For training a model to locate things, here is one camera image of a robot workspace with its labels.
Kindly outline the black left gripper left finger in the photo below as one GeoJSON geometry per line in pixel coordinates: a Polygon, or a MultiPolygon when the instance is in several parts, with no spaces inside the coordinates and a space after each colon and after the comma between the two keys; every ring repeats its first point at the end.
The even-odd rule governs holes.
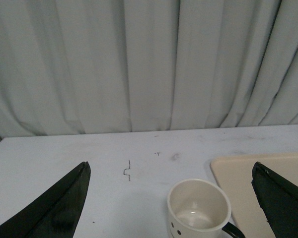
{"type": "Polygon", "coordinates": [[[91,169],[82,162],[0,225],[0,238],[72,238],[87,196],[91,169]]]}

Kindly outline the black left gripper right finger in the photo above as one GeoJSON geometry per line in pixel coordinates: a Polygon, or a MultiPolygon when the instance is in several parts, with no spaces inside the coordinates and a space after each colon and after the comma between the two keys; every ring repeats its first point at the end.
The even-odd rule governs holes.
{"type": "Polygon", "coordinates": [[[298,238],[298,186],[259,162],[251,184],[275,237],[298,238]]]}

